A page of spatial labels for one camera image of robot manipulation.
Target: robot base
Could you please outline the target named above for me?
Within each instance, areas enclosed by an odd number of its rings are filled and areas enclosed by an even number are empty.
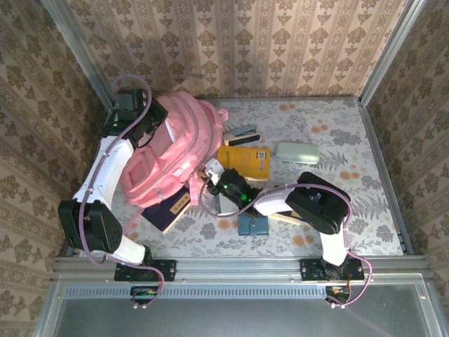
[[[165,282],[175,281],[176,260],[153,260],[151,266],[159,269]],[[158,282],[158,277],[151,270],[131,268],[117,263],[114,281],[116,282]]]
[[[362,262],[356,258],[347,259],[341,266],[331,265],[322,258],[303,258],[300,260],[302,281],[363,281]]]

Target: blue notebook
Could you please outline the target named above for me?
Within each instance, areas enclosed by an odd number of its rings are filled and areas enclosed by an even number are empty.
[[[183,186],[181,190],[160,204],[147,207],[142,212],[142,216],[165,234],[189,206],[189,188]]]

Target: pink backpack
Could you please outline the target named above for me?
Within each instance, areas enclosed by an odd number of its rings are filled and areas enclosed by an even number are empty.
[[[129,202],[142,208],[174,195],[189,181],[192,204],[198,204],[201,182],[196,169],[217,152],[228,111],[188,93],[157,99],[168,111],[150,144],[137,149],[121,174]]]

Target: yellow box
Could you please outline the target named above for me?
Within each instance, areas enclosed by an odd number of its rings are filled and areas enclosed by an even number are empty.
[[[268,180],[269,149],[222,145],[217,160],[225,169],[236,169],[249,180]]]

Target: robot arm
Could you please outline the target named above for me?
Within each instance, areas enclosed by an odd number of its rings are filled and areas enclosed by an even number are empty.
[[[83,249],[79,213],[87,196],[81,225],[89,251],[101,251],[134,265],[151,264],[151,252],[148,247],[123,236],[121,224],[111,212],[111,204],[121,172],[139,142],[145,134],[151,137],[165,121],[167,111],[152,100],[146,115],[117,140],[142,114],[144,108],[145,95],[142,89],[119,91],[119,108],[105,126],[100,149],[84,184],[73,199],[61,201],[58,207],[69,246]]]
[[[342,223],[349,213],[349,207],[341,197],[330,192],[337,191],[350,200],[344,191],[306,172],[300,176],[297,183],[315,185],[315,188],[279,187],[265,194],[265,191],[251,187],[236,170],[225,170],[216,159],[206,163],[205,173],[213,184],[209,186],[209,190],[214,194],[218,192],[223,194],[239,209],[257,199],[246,210],[253,216],[269,216],[284,211],[295,211],[300,214],[303,221],[320,233],[323,260],[334,266],[341,266],[346,261],[347,249],[344,244]]]

